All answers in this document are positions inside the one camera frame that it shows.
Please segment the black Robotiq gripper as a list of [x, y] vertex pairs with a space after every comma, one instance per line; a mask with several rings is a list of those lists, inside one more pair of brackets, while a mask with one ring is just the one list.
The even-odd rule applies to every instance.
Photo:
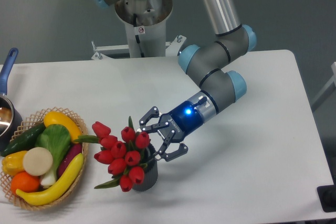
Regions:
[[163, 157], [166, 162], [170, 162], [188, 152], [188, 147], [183, 141], [203, 125], [198, 107], [204, 103], [205, 100], [196, 103], [187, 100], [164, 114], [153, 106], [140, 118], [139, 125], [142, 126], [143, 132], [157, 132], [163, 140], [161, 147], [151, 157]]

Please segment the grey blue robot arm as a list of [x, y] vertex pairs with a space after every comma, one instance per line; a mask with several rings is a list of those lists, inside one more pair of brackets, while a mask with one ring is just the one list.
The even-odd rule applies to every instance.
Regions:
[[[164, 57], [166, 20], [172, 0], [94, 0], [98, 6], [113, 6], [125, 25], [128, 51], [132, 58]], [[232, 0], [203, 0], [216, 40], [206, 47], [178, 47], [176, 54], [182, 70], [199, 87], [199, 92], [162, 114], [153, 107], [139, 121], [140, 131], [156, 132], [163, 140], [150, 159], [171, 161], [184, 155], [186, 136], [241, 98], [247, 90], [244, 78], [223, 68], [254, 49], [256, 35], [243, 25]]]

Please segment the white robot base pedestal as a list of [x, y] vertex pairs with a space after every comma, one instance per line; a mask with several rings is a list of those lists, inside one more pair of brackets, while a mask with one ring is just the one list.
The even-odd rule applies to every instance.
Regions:
[[125, 26], [128, 43], [97, 47], [92, 42], [93, 60], [120, 54], [129, 54], [131, 58], [176, 57], [185, 48], [187, 38], [183, 35], [166, 40], [166, 21], [172, 13], [172, 0], [120, 0], [114, 9]]

